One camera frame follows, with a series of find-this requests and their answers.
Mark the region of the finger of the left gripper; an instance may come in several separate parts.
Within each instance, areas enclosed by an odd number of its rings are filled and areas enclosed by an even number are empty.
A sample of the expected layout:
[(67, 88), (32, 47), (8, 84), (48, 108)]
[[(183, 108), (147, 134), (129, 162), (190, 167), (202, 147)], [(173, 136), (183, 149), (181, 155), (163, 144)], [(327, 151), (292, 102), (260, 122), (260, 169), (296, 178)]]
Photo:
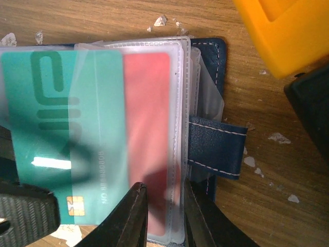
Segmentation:
[(27, 246), (55, 232), (60, 210), (53, 192), (1, 180), (1, 246)]

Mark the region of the red circle credit card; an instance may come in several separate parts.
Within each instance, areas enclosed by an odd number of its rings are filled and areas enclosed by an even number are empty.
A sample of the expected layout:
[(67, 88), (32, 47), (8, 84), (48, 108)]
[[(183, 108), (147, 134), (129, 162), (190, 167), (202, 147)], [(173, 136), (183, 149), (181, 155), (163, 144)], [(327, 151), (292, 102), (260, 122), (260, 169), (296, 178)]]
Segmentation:
[(129, 184), (147, 186), (148, 233), (166, 232), (170, 57), (124, 55)]

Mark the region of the orange bin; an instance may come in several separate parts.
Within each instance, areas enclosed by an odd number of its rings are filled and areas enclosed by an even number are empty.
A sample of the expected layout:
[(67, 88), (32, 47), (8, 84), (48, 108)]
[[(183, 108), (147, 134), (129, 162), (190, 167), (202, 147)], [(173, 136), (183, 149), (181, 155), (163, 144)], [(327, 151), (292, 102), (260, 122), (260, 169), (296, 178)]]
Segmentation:
[(328, 59), (328, 1), (234, 1), (267, 68), (284, 78)]

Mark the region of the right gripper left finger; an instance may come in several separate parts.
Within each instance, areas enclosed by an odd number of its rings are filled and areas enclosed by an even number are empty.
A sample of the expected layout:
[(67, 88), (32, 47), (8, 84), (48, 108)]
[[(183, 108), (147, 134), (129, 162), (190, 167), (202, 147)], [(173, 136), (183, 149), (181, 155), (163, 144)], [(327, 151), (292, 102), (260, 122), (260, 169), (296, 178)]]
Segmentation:
[(146, 246), (147, 187), (135, 183), (109, 216), (76, 246)]

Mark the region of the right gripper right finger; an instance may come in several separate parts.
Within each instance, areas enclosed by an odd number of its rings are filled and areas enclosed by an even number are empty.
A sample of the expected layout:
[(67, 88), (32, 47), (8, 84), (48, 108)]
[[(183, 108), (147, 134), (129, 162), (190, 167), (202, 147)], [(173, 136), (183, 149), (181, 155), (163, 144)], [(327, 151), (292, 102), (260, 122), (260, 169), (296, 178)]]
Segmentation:
[(200, 186), (185, 179), (185, 246), (258, 246), (235, 226)]

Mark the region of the teal credit card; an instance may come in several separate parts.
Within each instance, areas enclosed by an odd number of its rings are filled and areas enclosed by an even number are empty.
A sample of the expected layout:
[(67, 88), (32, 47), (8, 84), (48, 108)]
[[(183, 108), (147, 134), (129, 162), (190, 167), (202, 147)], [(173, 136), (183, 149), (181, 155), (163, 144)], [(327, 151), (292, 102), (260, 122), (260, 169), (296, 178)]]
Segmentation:
[(52, 191), (63, 224), (100, 224), (129, 188), (122, 54), (5, 52), (1, 65), (20, 181)]

